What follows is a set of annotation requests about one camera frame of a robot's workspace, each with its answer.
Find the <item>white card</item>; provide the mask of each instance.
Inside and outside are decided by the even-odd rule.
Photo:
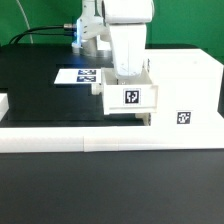
[[[54,84],[101,83],[101,69],[59,69]]]

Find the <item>black cable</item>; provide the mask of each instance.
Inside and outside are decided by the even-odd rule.
[[[23,38],[24,36],[30,35],[30,34],[32,34],[32,35],[41,35],[41,36],[70,36],[70,37],[74,35],[73,32],[65,32],[65,33],[34,33],[34,32],[27,32],[27,33],[16,35],[13,39],[16,39],[18,37],[19,38],[20,37]]]
[[[10,41],[9,44],[11,44],[14,40],[14,44],[17,44],[22,38],[23,36],[27,35],[27,34],[33,34],[32,32],[34,31],[40,31],[40,30],[52,30],[52,29],[64,29],[64,25],[55,25],[55,26],[40,26],[40,27],[35,27],[29,30],[26,30],[25,32],[14,36]]]

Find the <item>white platform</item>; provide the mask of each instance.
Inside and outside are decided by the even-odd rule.
[[[0,152],[224,148],[224,119],[217,112],[223,65],[197,49],[147,50],[146,57],[159,86],[150,127],[2,128]],[[0,99],[3,116],[5,95]],[[181,111],[191,112],[189,124],[177,124]]]

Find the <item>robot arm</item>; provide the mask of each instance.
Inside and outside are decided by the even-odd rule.
[[[104,0],[103,15],[109,27],[115,75],[128,80],[142,72],[146,22],[154,15],[153,0]]]
[[[97,54],[96,37],[110,41],[115,76],[122,83],[142,72],[146,22],[154,14],[153,0],[83,0],[77,21],[77,44],[86,55]]]

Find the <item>green background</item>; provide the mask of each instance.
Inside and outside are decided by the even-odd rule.
[[[81,0],[20,0],[31,27],[71,23],[81,14]],[[224,63],[224,0],[154,0],[147,43],[184,43],[204,49]],[[15,0],[0,0],[2,45],[26,30]],[[70,37],[34,36],[35,43],[71,43]]]

